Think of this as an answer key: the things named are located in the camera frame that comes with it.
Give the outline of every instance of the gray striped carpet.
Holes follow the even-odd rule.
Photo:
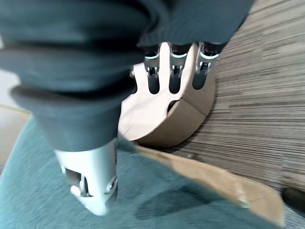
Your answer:
[[[212,74],[211,114],[165,151],[305,190],[305,0],[257,1]],[[286,227],[305,221],[287,208]]]

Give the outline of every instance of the robotic arm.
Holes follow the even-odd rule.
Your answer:
[[[116,201],[121,103],[136,91],[130,67],[144,61],[157,94],[159,44],[170,42],[169,90],[177,93],[199,42],[193,87],[201,89],[253,1],[0,0],[0,67],[21,81],[12,97],[35,116],[89,211],[105,215]]]

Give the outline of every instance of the teal cushion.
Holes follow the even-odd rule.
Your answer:
[[[0,228],[272,229],[275,225],[136,153],[118,138],[118,200],[105,217],[69,193],[35,120],[24,127],[0,184]]]

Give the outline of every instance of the cardboard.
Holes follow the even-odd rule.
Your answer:
[[[271,187],[229,173],[216,166],[196,160],[137,146],[146,157],[156,160],[177,173],[210,188],[222,197],[240,205],[264,219],[284,227],[284,205]]]

